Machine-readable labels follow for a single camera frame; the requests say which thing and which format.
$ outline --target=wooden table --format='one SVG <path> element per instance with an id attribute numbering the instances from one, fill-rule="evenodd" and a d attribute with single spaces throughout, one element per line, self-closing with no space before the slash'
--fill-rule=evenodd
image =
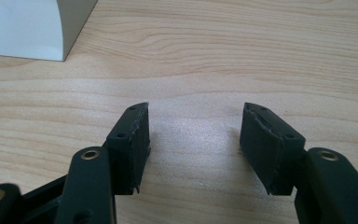
<path id="1" fill-rule="evenodd" d="M 66 174 L 140 102 L 152 152 L 119 223 L 297 223 L 239 151 L 243 104 L 358 170 L 358 1 L 100 0 L 64 63 L 0 57 L 0 183 Z"/>

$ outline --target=white object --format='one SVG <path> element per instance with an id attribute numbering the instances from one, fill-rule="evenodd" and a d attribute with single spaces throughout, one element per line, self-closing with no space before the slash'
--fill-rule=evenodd
<path id="1" fill-rule="evenodd" d="M 0 0 L 0 55 L 64 61 L 97 0 Z"/>

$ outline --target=table surface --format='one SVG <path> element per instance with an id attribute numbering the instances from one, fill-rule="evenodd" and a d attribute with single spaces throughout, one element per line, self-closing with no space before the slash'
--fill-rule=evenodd
<path id="1" fill-rule="evenodd" d="M 358 170 L 358 1 L 99 0 L 65 62 L 0 57 L 0 183 L 66 174 L 140 102 L 152 151 L 119 223 L 297 223 L 239 151 L 243 104 Z"/>

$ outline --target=wood grain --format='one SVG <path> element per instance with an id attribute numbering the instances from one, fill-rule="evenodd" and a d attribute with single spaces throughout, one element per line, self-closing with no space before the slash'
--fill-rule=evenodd
<path id="1" fill-rule="evenodd" d="M 358 170 L 358 1 L 100 0 L 64 63 L 0 57 L 0 183 L 65 174 L 143 101 L 152 153 L 119 223 L 297 223 L 239 152 L 241 110 Z"/>

